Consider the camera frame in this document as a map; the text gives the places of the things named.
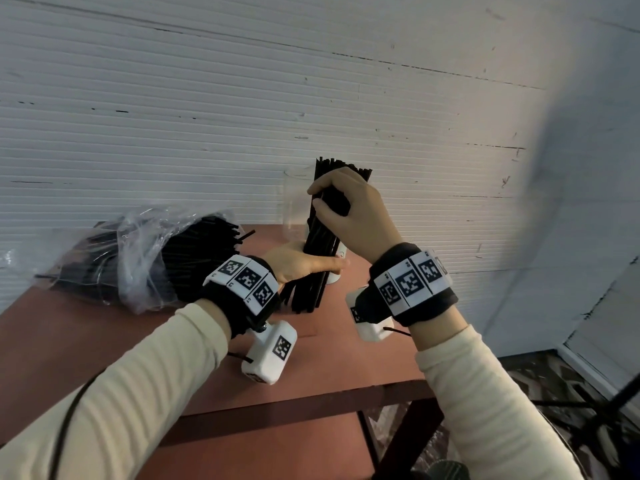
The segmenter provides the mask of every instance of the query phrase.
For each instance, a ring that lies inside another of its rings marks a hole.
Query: transparent cylinder
[[[307,193],[314,181],[315,166],[284,170],[282,193],[282,233],[289,241],[305,241],[309,233],[307,219],[311,195]]]

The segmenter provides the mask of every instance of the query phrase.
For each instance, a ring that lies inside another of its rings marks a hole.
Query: black straws in plastic bag
[[[231,211],[134,209],[92,229],[54,229],[5,253],[5,265],[45,289],[135,313],[198,298],[204,278],[238,254]]]
[[[319,160],[316,160],[316,173],[314,175],[314,179],[318,179],[318,177],[321,177],[331,170],[345,166],[357,172],[366,181],[369,181],[369,177],[371,176],[370,169],[357,168],[355,165],[347,164],[340,160],[324,160],[322,157]],[[341,216],[346,216],[351,208],[351,204],[349,204],[347,197],[333,186],[313,195],[313,198],[321,198],[326,202],[329,208],[332,209],[332,211],[340,214]],[[311,207],[307,224],[309,226],[309,235],[303,249],[304,252],[315,256],[335,256],[338,250],[338,245],[340,245],[340,240],[338,240],[335,234],[327,229],[327,227],[325,227],[325,225],[316,218],[316,210],[313,206]],[[311,313],[320,306],[328,277],[328,272],[314,273],[299,280],[287,283],[284,286],[280,297],[284,303],[288,303],[293,293],[291,309],[295,313],[304,311]]]

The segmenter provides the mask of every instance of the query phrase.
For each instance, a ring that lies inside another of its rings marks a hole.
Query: cream long-sleeve shirt
[[[58,478],[134,478],[226,354],[224,332],[201,307],[178,310],[89,387],[71,421]],[[471,326],[419,352],[416,361],[471,478],[582,479],[571,452]],[[47,478],[76,393],[0,449],[0,478]]]

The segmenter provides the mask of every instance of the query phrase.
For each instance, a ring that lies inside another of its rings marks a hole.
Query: left hand
[[[340,274],[348,264],[343,258],[305,254],[302,252],[304,245],[302,241],[289,242],[267,251],[262,256],[271,266],[281,288],[285,283],[304,278],[311,273],[331,271]]]

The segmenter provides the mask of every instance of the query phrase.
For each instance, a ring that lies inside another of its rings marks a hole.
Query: right hand
[[[351,204],[349,214],[345,217],[336,214],[319,198],[314,199],[312,205],[320,222],[348,249],[373,264],[386,251],[403,242],[380,192],[363,177],[350,168],[339,168],[318,178],[307,193],[313,195],[331,185],[347,197]]]

